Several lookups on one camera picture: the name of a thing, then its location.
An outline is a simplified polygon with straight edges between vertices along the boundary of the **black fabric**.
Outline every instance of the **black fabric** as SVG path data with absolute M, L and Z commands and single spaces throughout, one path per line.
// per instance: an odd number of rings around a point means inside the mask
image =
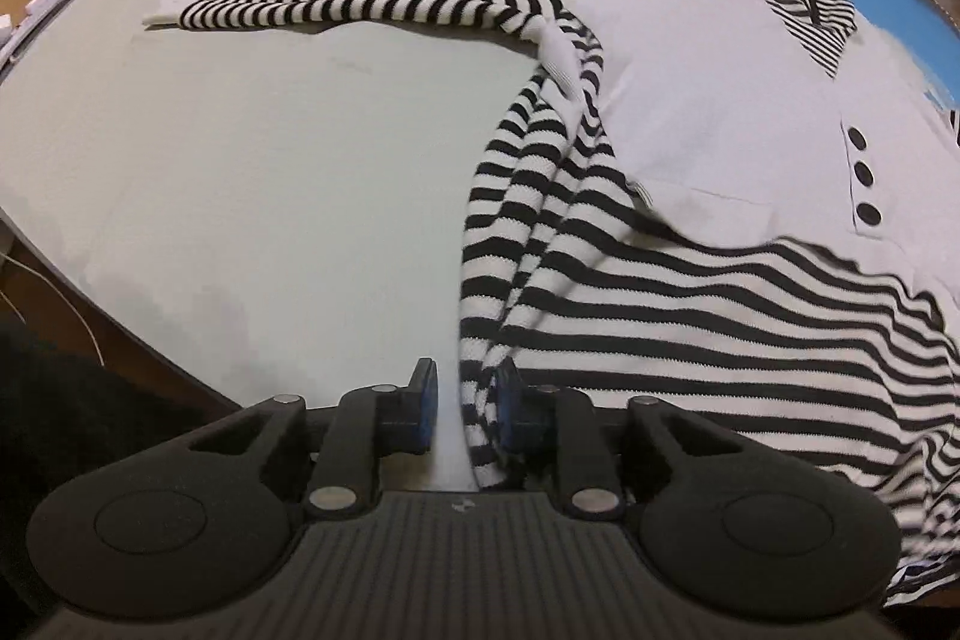
M 960 640 L 960 608 L 898 606 L 886 608 L 883 617 L 908 640 Z
M 0 578 L 0 640 L 20 637 L 36 619 L 11 586 Z
M 44 613 L 55 601 L 25 543 L 43 497 L 203 423 L 200 410 L 153 396 L 0 319 L 0 576 L 30 610 Z

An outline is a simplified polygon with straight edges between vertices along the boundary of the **black button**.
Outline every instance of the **black button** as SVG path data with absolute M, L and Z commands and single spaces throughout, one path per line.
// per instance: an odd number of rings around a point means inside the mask
M 870 186 L 874 184 L 874 172 L 871 172 L 870 167 L 864 164 L 863 161 L 857 161 L 853 164 L 853 172 L 856 174 L 856 178 L 860 181 L 861 185 L 870 188 Z
M 853 142 L 853 146 L 858 150 L 867 149 L 867 140 L 865 140 L 863 138 L 863 134 L 861 134 L 853 126 L 847 129 L 847 136 L 850 137 L 851 142 Z
M 880 210 L 877 210 L 872 204 L 867 204 L 866 201 L 861 201 L 856 205 L 856 213 L 868 226 L 875 226 L 880 223 Z

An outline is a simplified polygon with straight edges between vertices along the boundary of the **white bedsheet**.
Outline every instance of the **white bedsheet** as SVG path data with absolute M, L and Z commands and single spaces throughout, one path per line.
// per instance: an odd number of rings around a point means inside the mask
M 157 1 L 75 0 L 0 86 L 0 209 L 114 319 L 243 405 L 333 405 L 434 357 L 439 429 L 417 485 L 472 487 L 464 204 L 533 58 L 506 37 L 382 23 L 144 31 Z

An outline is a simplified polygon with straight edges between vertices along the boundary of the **white cable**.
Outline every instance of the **white cable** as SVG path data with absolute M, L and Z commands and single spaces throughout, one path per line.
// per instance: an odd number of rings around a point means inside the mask
M 13 36 L 13 21 L 10 15 L 0 15 L 0 47 L 6 44 Z
M 6 293 L 4 293 L 3 290 L 0 290 L 0 298 L 2 298 L 5 302 L 7 302 L 7 306 L 16 313 L 16 316 L 18 317 L 18 319 L 20 319 L 20 322 L 23 323 L 24 326 L 26 326 L 27 319 L 25 319 L 21 311 L 16 309 L 16 306 L 14 306 L 13 302 L 8 299 Z
M 0 258 L 6 259 L 10 263 L 12 263 L 13 266 L 17 266 L 18 268 L 23 269 L 23 271 L 29 272 L 34 277 L 39 277 L 40 280 L 45 282 L 48 286 L 50 286 L 54 290 L 56 295 L 58 295 L 59 297 L 61 297 L 62 300 L 64 300 L 64 304 L 66 304 L 66 306 L 68 306 L 73 311 L 73 314 L 75 314 L 75 316 L 77 316 L 78 319 L 80 319 L 80 323 L 83 323 L 83 328 L 86 329 L 86 333 L 90 335 L 90 341 L 93 342 L 93 349 L 97 351 L 97 357 L 100 360 L 100 365 L 107 366 L 107 364 L 104 362 L 104 354 L 100 352 L 100 343 L 97 341 L 96 336 L 93 335 L 93 330 L 89 327 L 88 322 L 83 320 L 83 316 L 78 312 L 77 308 L 70 303 L 70 300 L 66 296 L 64 296 L 64 292 L 62 292 L 59 289 L 59 287 L 56 287 L 53 283 L 51 283 L 46 277 L 44 277 L 38 271 L 30 268 L 30 266 L 27 266 L 26 263 L 21 263 L 20 261 L 17 261 L 16 258 L 11 258 L 10 256 L 8 256 L 6 253 L 0 253 Z

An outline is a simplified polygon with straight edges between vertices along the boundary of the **metal screw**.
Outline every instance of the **metal screw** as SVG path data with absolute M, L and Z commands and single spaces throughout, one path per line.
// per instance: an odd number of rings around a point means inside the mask
M 606 488 L 581 488 L 570 501 L 576 509 L 594 514 L 610 512 L 620 506 L 620 498 Z
M 310 504 L 320 510 L 346 510 L 357 502 L 357 495 L 345 485 L 325 485 L 310 492 Z

